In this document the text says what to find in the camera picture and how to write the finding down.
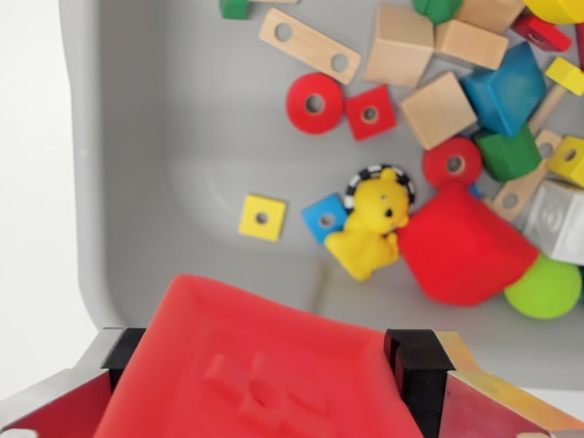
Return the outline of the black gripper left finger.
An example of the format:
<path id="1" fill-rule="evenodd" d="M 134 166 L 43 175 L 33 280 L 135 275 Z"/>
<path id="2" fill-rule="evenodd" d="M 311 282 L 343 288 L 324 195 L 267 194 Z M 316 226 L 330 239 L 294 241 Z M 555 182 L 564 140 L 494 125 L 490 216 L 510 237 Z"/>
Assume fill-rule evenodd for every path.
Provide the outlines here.
<path id="1" fill-rule="evenodd" d="M 104 328 L 81 359 L 1 401 L 3 437 L 91 437 L 143 328 Z"/>

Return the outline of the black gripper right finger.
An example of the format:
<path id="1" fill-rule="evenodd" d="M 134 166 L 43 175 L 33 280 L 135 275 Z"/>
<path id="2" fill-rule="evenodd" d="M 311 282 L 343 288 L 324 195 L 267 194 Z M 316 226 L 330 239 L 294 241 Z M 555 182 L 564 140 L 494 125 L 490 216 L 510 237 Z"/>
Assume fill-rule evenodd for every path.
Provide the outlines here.
<path id="1" fill-rule="evenodd" d="M 583 422 L 482 370 L 460 335 L 388 329 L 384 351 L 425 437 L 581 437 Z"/>

